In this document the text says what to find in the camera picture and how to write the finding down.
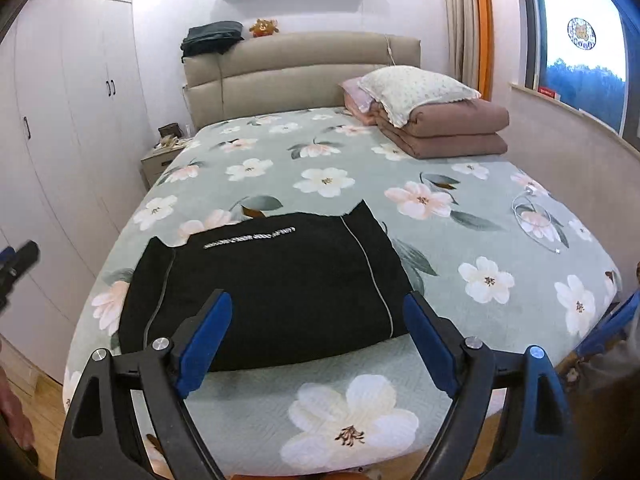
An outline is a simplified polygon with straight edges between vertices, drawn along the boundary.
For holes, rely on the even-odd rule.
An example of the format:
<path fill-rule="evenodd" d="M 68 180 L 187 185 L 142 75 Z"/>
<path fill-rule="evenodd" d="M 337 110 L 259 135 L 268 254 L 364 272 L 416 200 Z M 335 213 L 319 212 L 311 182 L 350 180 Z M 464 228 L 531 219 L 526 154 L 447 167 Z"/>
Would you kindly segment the person's left hand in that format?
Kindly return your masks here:
<path fill-rule="evenodd" d="M 25 415 L 20 399 L 12 391 L 3 368 L 0 368 L 0 408 L 14 440 L 23 450 L 30 450 L 35 443 L 32 423 Z"/>

